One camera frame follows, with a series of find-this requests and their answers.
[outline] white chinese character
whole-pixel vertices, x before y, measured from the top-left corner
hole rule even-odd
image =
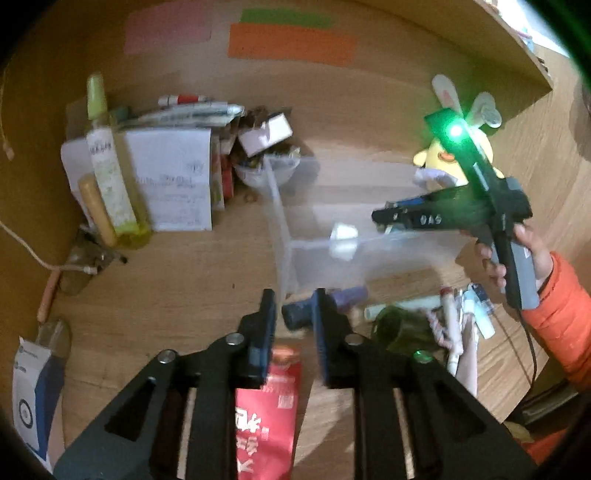
[[[251,419],[248,420],[248,412],[244,408],[236,407],[236,429],[241,432],[249,430],[251,433],[261,428],[261,419],[256,417],[256,413],[253,413]]]
[[[256,437],[248,437],[246,441],[246,452],[248,456],[252,456],[253,453],[256,453],[258,449],[258,439]]]
[[[251,466],[255,464],[255,461],[253,459],[248,459],[244,463],[240,463],[240,460],[236,459],[236,464],[238,466],[238,473],[240,473],[240,472],[254,473],[254,471],[251,468]]]
[[[236,448],[246,450],[246,439],[236,436]]]

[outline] pink sticky note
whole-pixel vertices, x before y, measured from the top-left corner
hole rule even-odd
[[[126,55],[207,41],[211,0],[177,0],[131,12],[125,22]]]

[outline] screw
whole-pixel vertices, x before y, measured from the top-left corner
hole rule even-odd
[[[169,364],[172,362],[177,356],[177,352],[174,350],[162,350],[158,354],[158,362],[161,364]]]
[[[345,337],[345,343],[350,346],[358,346],[363,343],[363,337],[357,333],[350,333]]]
[[[417,350],[413,353],[413,358],[420,364],[427,364],[433,360],[433,356],[425,350]]]
[[[244,341],[244,335],[241,333],[230,333],[226,335],[228,345],[240,345]]]

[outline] clear storage bin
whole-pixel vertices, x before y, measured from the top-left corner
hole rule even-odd
[[[345,288],[454,262],[466,244],[458,232],[377,231],[371,213],[387,200],[426,193],[413,183],[411,164],[302,158],[292,178],[278,187],[264,160],[265,198],[272,236],[279,301],[315,288]],[[335,224],[354,226],[352,241],[330,239]],[[335,256],[342,248],[352,255]]]

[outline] bottle label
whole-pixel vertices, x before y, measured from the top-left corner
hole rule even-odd
[[[100,195],[115,233],[136,233],[138,222],[117,159],[113,131],[109,127],[97,128],[87,134],[86,142]]]

